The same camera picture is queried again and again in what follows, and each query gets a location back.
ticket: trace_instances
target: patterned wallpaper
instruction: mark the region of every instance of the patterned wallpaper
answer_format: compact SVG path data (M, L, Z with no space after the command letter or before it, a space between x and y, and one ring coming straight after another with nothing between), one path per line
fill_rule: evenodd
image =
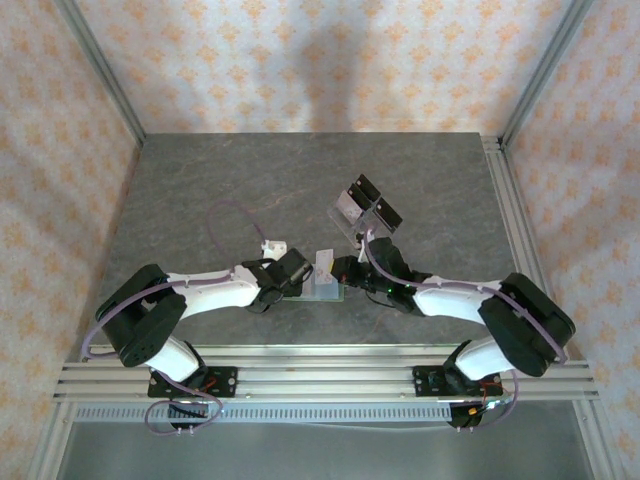
M640 478L640 3L599 0L513 149L556 296Z
M502 133L569 0L80 0L144 128Z
M53 1L5 2L0 52L0 478L19 479L136 147Z

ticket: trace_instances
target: metal strip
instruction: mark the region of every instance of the metal strip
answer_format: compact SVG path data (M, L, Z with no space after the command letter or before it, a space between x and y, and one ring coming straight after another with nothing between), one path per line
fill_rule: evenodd
M82 403L75 422L79 423L142 423L149 405L131 403ZM167 421L169 409L157 408L149 415L151 422ZM202 421L183 414L171 419ZM451 420L447 404L414 403L350 403L350 404L233 404L225 405L216 423L355 423L355 422L443 422Z
M549 43L544 55L540 59L540 63L507 122L504 134L501 137L501 143L505 148L512 145L520 127L522 127L523 122L533 108L540 92L542 92L547 80L562 57L562 54L569 46L573 35L581 25L582 19L587 14L592 3L593 0L573 0L571 2L567 13L560 22L558 29L551 39L551 43Z
M594 478L626 478L602 402L581 400L573 406Z
M142 147L146 133L135 110L131 106L129 99L125 95L120 83L113 74L107 59L98 44L89 24L82 15L82 12L75 0L55 0L60 13L66 20L69 28L75 35L80 47L84 51L87 60L102 80L107 92L113 99L116 107L122 114L122 117L131 131L132 135L138 143L138 147Z
M528 215L508 157L500 150L485 152L516 269L549 294L551 288L538 259Z
M108 347L94 347L97 351ZM415 404L411 368L442 365L454 346L327 345L197 347L209 365L238 367L236 397L225 403ZM146 368L125 369L117 360L67 363L56 387L57 401L149 402ZM503 380L507 389L512 381ZM586 362L552 366L542 378L522 376L522 400L598 398ZM458 402L440 397L430 402Z
M29 480L49 480L56 478L64 451L67 447L71 426L76 417L76 403L55 405L52 421L41 435L42 448L39 445L34 456L27 478Z

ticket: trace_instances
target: wire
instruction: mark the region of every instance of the wire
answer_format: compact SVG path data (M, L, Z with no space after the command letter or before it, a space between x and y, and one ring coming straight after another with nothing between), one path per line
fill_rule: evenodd
M211 238L211 241L213 242L213 245L215 246L215 248L218 250L218 252L224 257L224 258L230 258L224 248L222 247L222 244L218 241L216 235L213 233L213 229L211 228L211 214L216 210L217 207L221 206L221 205L228 205L228 206L232 206L235 207L237 210L239 210L240 212L242 212L247 218L249 218L249 220L251 221L251 223L253 224L253 227L255 228L256 232L258 233L258 235L260 235L260 238L262 239L262 243L264 243L267 238L264 234L264 231L262 230L262 228L260 228L260 225L258 225L258 223L255 221L253 215L246 209L244 208L242 205L240 205L237 202L234 202L232 200L221 200L219 202L217 202L216 204L214 204L209 211L207 212L206 215L206 223L207 223L207 231L209 232L209 237ZM94 325L94 327L89 330L89 332L87 333L87 335L85 336L84 340L82 341L82 355L86 358L92 358L92 359L97 359L97 358L114 358L114 357L118 357L118 353L117 352L109 352L109 353L92 353L91 352L91 340L93 340L93 337L96 336L96 334L102 329L102 327L104 327L109 321L111 321L116 315L118 315L120 312L122 312L125 308L133 305L134 303L141 301L143 298L147 297L148 295L151 295L153 293L159 292L161 290L165 290L167 288L172 288L172 287L183 287L183 286L187 286L187 285L194 285L194 286L208 286L208 285L216 285L219 283L223 283L226 282L228 280L231 279L231 276L233 275L235 271L235 267L231 267L229 269L229 271L227 272L227 274L222 277L222 278L214 278L214 279L207 279L207 280L179 280L179 281L173 281L173 282L165 282L165 283L161 283L159 285L154 285L152 287L146 288L145 290L142 290L141 292L138 292L134 295L132 295L131 297L127 298L126 300L124 300L123 302L119 303L118 305L116 305L115 307L113 307L111 310L109 310L106 315L104 317L102 317L100 319L100 321L98 321L96 323L96 325ZM222 402L215 396L210 395L208 393L205 392L200 392L197 390L192 390L188 387L185 387L183 385L180 385L177 382L174 382L169 376L165 375L163 372L158 370L158 373L160 374L160 376L162 376L162 378L164 378L169 384L173 385L175 388L182 390L186 393L190 393L191 395L196 395L198 397L202 397L208 400L213 401L214 403L216 403L218 405L218 411L211 416L211 418L209 418L209 420L207 420L206 422L201 423L200 425L196 426L196 427L189 427L189 431L191 432L191 434L193 435L194 432L196 432L197 430L200 430L203 427L206 427L208 425L211 425L211 423L218 417L218 415L220 415L220 412L222 412ZM154 404L152 404L146 411L145 416L144 416L144 423L147 426L147 428L149 429L149 431L151 433L153 433L154 435L158 435L158 436L170 436L170 435L180 435L182 429L178 429L178 430L174 430L174 431L169 431L169 432L163 432L160 430L156 430L153 427L151 427L151 425L149 424L149 415L151 414L151 411L160 406L160 405L172 405L173 407L180 407L180 406L184 406L184 405L195 405L195 404L200 404L200 402L176 402L174 400L160 400L158 402L155 402Z
M369 295L368 291L365 291L364 293L367 296L367 298L371 300L373 303L375 303L376 305L380 305L381 307L387 307L387 308L396 308L393 305L389 305L388 303L379 302L378 300L373 298L371 295Z
M501 383L496 383L496 382L482 382L482 383L480 383L480 385L482 385L482 387L483 387L483 389L484 389L484 395L482 395L482 404L483 404L483 405L486 403L486 400L487 400L487 390L488 390L488 389L487 389L487 386L488 386L488 385L494 385L494 386L496 386L496 387L500 387L500 388L502 389L502 391L503 391L503 394L502 394L503 396L504 396L504 393L506 393L507 395L511 396L511 393L509 392L509 390L507 390L506 388L504 388L504 387L502 386L502 384L501 384Z
M367 232L365 233L362 239L362 242L364 244L365 251L367 252L367 257L369 258L369 262L380 273L380 275L387 278L388 280L391 280L392 282L399 283L400 285L415 287L417 289L449 287L455 290L480 291L483 293L490 293L491 295L497 296L501 300L509 304L509 306L511 306L516 312L522 315L524 319L527 320L527 322L529 322L531 326L540 334L540 336L544 338L545 342L549 344L549 346L553 349L553 351L557 355L559 359L559 363L563 364L567 361L567 356L562 350L562 348L556 343L556 341L551 337L551 335L549 335L549 333L544 329L544 327L540 325L540 323L535 318L533 318L533 316L527 311L526 308L522 307L513 298L501 292L500 290L496 290L491 287L486 287L484 285L476 285L475 283L462 282L462 281L447 280L447 281L436 281L436 282L425 281L424 283L411 282L411 281L403 280L401 278L391 275L389 272L387 272L384 268L380 266L380 264L376 261L376 259L371 254L371 248L369 246L369 235L372 235L373 231L374 231L373 228L367 229Z
M96 323L94 325L94 327L89 330L89 333L87 333L87 336L84 337L84 340L82 342L82 355L87 357L87 358L114 358L118 356L117 352L109 352L109 353L92 353L91 352L91 340L93 340L93 337L96 336L96 334L102 329L102 327L104 327L109 321L111 321L111 319L113 319L116 315L118 315L120 312L122 312L125 308L133 305L136 302L139 302L140 300L142 300L143 298L151 295L152 293L156 293L159 292L161 290L165 290L167 288L172 288L172 287L183 287L186 286L187 283L189 285L196 285L196 286L206 286L206 285L216 285L218 283L223 283L226 282L227 280L231 279L231 274L233 273L233 271L229 271L224 277L221 278L212 278L212 279L207 279L207 280L178 280L175 282L166 282L166 283L161 283L160 285L155 285L153 287L149 287L146 288L144 290L142 290L141 292L136 293L135 295L130 296L129 298L127 298L126 300L124 300L123 302L119 303L118 305L116 305L115 307L113 307L111 310L109 310L106 315L104 317L102 317L100 319L100 321L98 323Z
M221 207L222 205L226 205L226 206L229 206L229 207L234 207L240 213L244 214L244 216L247 217L249 219L249 221L251 221L251 223L253 224L253 228L255 228L255 230L258 233L258 235L260 235L261 244L264 244L267 241L267 237L264 234L264 231L262 230L262 228L260 227L258 222L255 220L255 218L251 214L251 212L249 212L249 210L247 210L242 205L240 205L238 202L235 202L233 200L220 200L219 202L215 203L209 209L209 211L207 212L207 214L206 214L206 222L207 222L207 231L209 232L209 238L211 239L211 242L213 243L213 245L216 247L216 249L218 250L218 252L220 253L220 255L223 258L231 258L231 257L227 254L227 252L224 249L224 247L222 246L222 244L218 241L218 237L216 236L215 233L213 233L213 228L211 226L211 216L212 216L212 214L219 207Z
M165 375L160 370L156 370L156 371L167 383L169 383L173 387L179 390L182 390L183 392L189 393L191 395L195 395L198 397L205 398L207 400L211 400L212 402L218 405L218 410L216 410L216 412L213 415L211 415L211 417L209 417L207 421L202 422L201 424L195 427L193 425L189 427L189 433L191 433L191 435L193 435L195 432L197 432L201 428L208 427L209 425L211 425L214 422L214 420L218 418L218 416L222 413L222 409L224 408L224 405L222 404L222 402L218 397L214 397L213 395L209 395L208 393L201 392L198 390L193 390L189 387L185 387L184 385L180 385L178 382L174 382L171 378L169 378L168 375ZM153 428L151 426L151 423L149 422L149 415L151 415L151 410L153 410L156 407L159 407L160 405L172 405L173 407L183 407L185 405L201 405L201 404L202 404L201 402L177 402L175 400L160 400L152 404L147 409L146 413L144 414L144 424L147 426L147 428L151 433L153 433L154 435L157 435L158 437L170 437L173 435L180 435L183 430L182 428L178 428L177 430L169 430L169 431L162 431L162 430L157 430L156 428Z

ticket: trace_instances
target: wall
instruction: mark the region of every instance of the wall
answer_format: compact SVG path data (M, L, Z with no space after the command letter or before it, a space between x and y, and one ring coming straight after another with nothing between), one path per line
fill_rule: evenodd
M144 128L499 134L569 0L80 0Z
M640 478L640 4L594 2L513 149L540 253Z
M49 0L0 9L0 478L23 478L135 142Z

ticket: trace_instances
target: marble surface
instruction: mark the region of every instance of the marble surface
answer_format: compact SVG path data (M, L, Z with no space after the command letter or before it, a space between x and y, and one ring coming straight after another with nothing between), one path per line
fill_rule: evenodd
M327 208L360 173L404 218L394 243L410 267L476 281L513 270L477 134L163 134L149 136L143 148L100 300L147 263L197 273L258 258L258 236L232 209L213 219L231 258L213 247L205 218L221 199L242 203L268 238L285 240L311 261L326 248L354 254ZM282 302L262 315L241 308L203 313L175 334L194 344L433 344L481 338L485 330L402 315L347 289L342 303Z

